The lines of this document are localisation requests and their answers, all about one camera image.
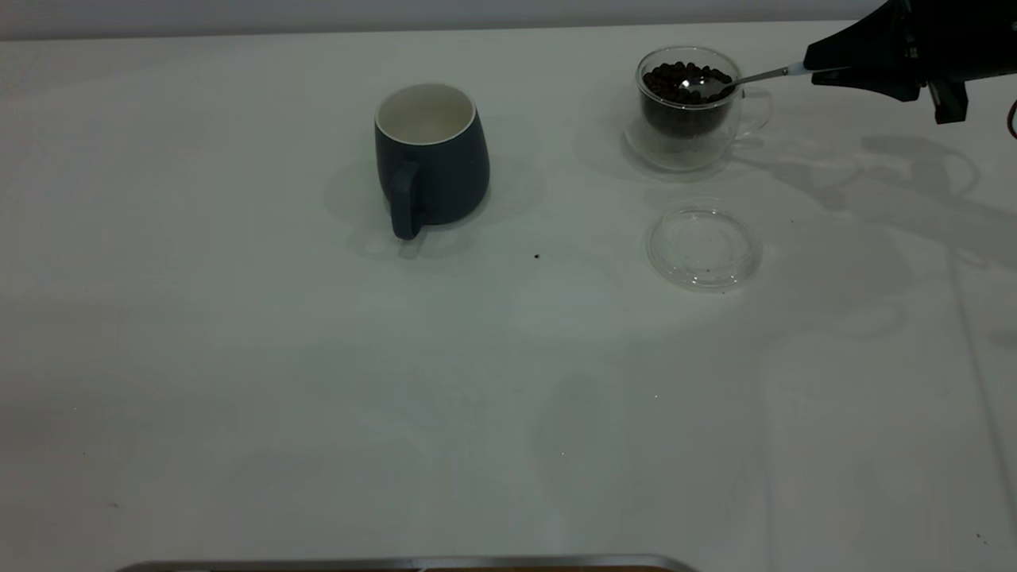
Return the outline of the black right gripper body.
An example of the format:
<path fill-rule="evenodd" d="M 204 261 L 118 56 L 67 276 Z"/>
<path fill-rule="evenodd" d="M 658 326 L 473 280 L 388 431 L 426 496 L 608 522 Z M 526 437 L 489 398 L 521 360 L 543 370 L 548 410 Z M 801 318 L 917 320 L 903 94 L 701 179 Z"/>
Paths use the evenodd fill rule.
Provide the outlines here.
<path fill-rule="evenodd" d="M 928 79 L 965 83 L 1016 72 L 1015 1 L 911 1 Z"/>

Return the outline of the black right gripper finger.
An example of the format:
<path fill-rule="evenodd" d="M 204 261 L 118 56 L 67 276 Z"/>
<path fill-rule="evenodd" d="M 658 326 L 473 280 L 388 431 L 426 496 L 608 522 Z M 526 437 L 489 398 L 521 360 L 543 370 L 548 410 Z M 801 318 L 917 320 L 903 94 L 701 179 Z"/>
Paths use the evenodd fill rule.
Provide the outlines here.
<path fill-rule="evenodd" d="M 810 44 L 804 68 L 901 68 L 911 58 L 912 15 L 911 1 L 886 1 L 848 28 Z"/>
<path fill-rule="evenodd" d="M 843 68 L 824 70 L 811 76 L 811 83 L 825 87 L 857 88 L 887 95 L 900 102 L 918 100 L 920 91 L 928 88 L 934 103 L 936 123 L 949 124 L 966 120 L 969 95 L 964 81 L 928 77 L 920 71 L 909 69 Z"/>

